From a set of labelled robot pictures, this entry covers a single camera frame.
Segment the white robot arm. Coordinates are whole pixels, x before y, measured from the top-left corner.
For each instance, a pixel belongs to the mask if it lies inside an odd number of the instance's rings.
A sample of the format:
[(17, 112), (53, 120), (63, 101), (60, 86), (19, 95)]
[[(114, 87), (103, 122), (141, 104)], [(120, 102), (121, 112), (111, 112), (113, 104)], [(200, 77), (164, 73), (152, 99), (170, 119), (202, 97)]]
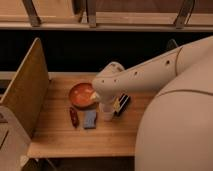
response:
[(129, 69), (111, 62), (92, 85), (101, 109), (119, 92), (157, 92), (137, 131), (135, 171), (213, 171), (213, 36)]

